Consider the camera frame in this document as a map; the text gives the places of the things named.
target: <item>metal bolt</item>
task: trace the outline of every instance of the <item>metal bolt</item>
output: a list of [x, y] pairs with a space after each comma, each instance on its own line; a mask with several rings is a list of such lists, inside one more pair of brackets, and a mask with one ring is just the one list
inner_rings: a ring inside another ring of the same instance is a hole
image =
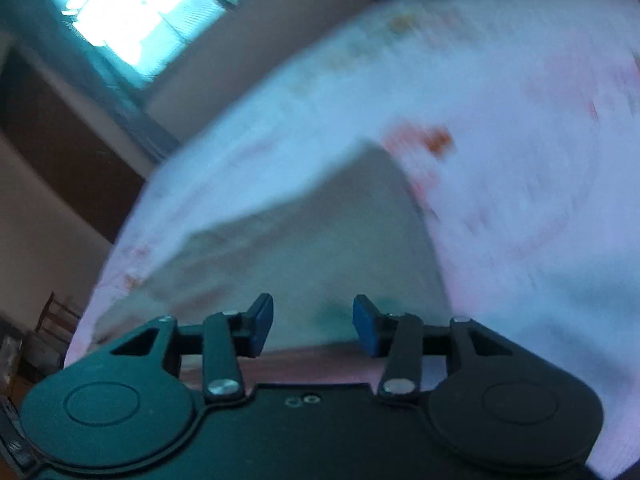
[[207, 390], [211, 395], [225, 397], [238, 393], [240, 384], [233, 379], [216, 379], [207, 385]]
[[410, 394], [415, 388], [415, 383], [405, 378], [389, 379], [382, 385], [382, 389], [390, 395]]
[[302, 399], [300, 397], [287, 397], [284, 400], [284, 404], [289, 408], [299, 408], [302, 406]]
[[308, 394], [302, 397], [302, 400], [307, 404], [318, 404], [322, 399], [320, 398], [320, 396], [317, 396], [316, 394]]

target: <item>wooden chair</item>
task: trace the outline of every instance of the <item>wooden chair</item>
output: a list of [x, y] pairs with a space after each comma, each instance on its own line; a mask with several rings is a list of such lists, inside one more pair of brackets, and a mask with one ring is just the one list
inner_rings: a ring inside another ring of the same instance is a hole
[[[58, 330], [50, 330], [44, 326], [47, 321], [55, 325]], [[52, 292], [42, 309], [34, 332], [36, 334], [44, 332], [68, 347], [78, 327], [78, 321], [80, 321], [80, 315], [58, 300], [55, 293]]]

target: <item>window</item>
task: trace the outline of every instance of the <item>window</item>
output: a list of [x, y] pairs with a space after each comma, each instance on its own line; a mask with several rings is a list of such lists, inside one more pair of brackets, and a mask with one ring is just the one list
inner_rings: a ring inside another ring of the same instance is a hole
[[72, 26], [141, 88], [215, 22], [218, 0], [60, 0]]

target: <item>folded cloth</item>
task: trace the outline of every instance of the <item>folded cloth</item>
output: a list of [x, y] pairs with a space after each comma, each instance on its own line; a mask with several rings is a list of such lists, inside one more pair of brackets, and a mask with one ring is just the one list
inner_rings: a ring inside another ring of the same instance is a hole
[[381, 148], [351, 154], [303, 196], [193, 235], [98, 320], [93, 344], [165, 314], [193, 324], [243, 311], [262, 292], [275, 304], [267, 351], [353, 341], [357, 294], [384, 312], [447, 324], [440, 269], [404, 174]]

